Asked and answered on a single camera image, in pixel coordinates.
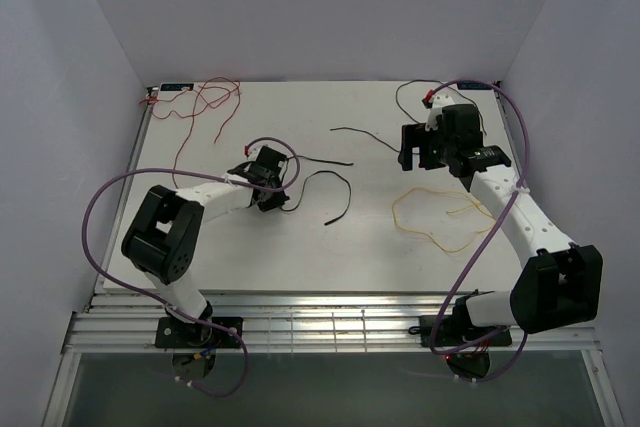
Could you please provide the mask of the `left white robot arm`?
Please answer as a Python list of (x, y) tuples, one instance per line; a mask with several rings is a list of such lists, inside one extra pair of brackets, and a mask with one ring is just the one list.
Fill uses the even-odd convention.
[(248, 161), (228, 170), (221, 182), (172, 190), (161, 185), (146, 194), (121, 245), (121, 252), (169, 303), (170, 319), (190, 346), (212, 334), (212, 309), (196, 288), (189, 267), (203, 224), (235, 210), (257, 206), (267, 212), (284, 205), (281, 170), (286, 155), (262, 146)]

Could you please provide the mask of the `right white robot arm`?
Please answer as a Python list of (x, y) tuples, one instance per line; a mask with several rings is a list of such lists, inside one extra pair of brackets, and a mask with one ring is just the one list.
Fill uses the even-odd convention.
[(427, 121), (402, 128), (402, 169), (447, 169), (495, 218), (522, 270), (509, 291), (456, 299), (450, 314), (423, 327), (424, 345), (453, 351), (489, 341), (512, 326), (537, 334), (594, 320), (603, 268), (597, 248), (575, 243), (518, 185), (508, 155), (485, 144), (475, 105), (431, 100), (425, 105)]

